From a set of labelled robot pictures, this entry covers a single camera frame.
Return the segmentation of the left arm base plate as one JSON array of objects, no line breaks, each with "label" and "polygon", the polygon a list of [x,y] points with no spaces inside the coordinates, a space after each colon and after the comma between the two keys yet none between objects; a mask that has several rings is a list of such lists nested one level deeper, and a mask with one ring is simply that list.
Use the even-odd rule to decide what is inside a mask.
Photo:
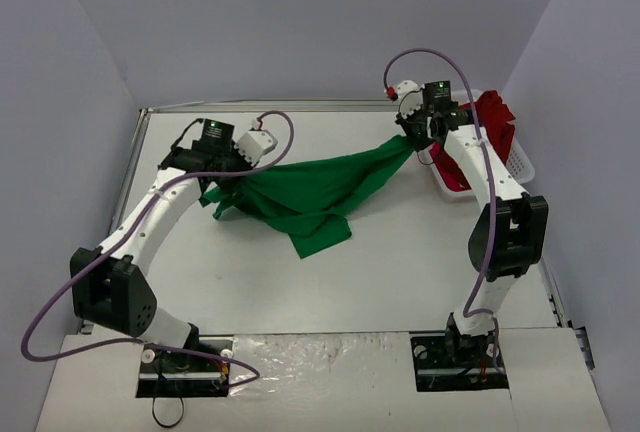
[{"label": "left arm base plate", "polygon": [[229,394],[230,364],[145,345],[137,398],[223,398]]}]

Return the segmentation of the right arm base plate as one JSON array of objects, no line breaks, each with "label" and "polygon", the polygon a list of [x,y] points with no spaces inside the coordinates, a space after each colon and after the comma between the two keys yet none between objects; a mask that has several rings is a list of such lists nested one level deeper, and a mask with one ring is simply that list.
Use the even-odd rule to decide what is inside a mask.
[{"label": "right arm base plate", "polygon": [[505,373],[493,360],[493,337],[467,342],[457,351],[445,331],[410,335],[414,378],[418,392],[508,390]]}]

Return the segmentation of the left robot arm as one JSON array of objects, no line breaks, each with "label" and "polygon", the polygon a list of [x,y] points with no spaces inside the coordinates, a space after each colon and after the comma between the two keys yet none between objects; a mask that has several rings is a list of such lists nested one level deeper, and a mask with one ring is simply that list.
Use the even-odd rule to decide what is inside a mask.
[{"label": "left robot arm", "polygon": [[151,263],[212,185],[235,185],[277,144],[258,122],[239,138],[231,124],[200,123],[201,135],[190,146],[170,146],[151,187],[119,228],[95,248],[78,249],[70,261],[75,315],[130,340],[166,347],[165,358],[179,370],[200,361],[199,330],[159,306],[147,280]]}]

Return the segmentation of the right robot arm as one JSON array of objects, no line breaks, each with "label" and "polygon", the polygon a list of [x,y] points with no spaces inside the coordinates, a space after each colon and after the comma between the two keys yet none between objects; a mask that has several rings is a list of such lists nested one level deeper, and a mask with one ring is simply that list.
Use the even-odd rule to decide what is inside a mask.
[{"label": "right robot arm", "polygon": [[404,81],[387,90],[397,102],[396,122],[417,151],[439,146],[465,176],[480,208],[468,240],[478,273],[469,297],[447,321],[446,358],[465,365],[498,335],[496,314],[507,293],[538,263],[549,213],[547,201],[530,195],[507,170],[489,141],[476,107],[461,108],[450,84]]}]

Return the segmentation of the green t shirt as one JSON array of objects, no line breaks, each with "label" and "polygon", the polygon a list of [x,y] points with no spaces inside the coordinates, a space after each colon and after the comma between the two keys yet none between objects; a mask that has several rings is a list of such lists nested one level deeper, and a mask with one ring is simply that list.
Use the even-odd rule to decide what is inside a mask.
[{"label": "green t shirt", "polygon": [[406,137],[339,157],[275,166],[239,180],[225,190],[217,186],[202,196],[214,204],[219,220],[230,208],[286,234],[301,259],[338,245],[352,236],[347,216],[381,189],[412,155]]}]

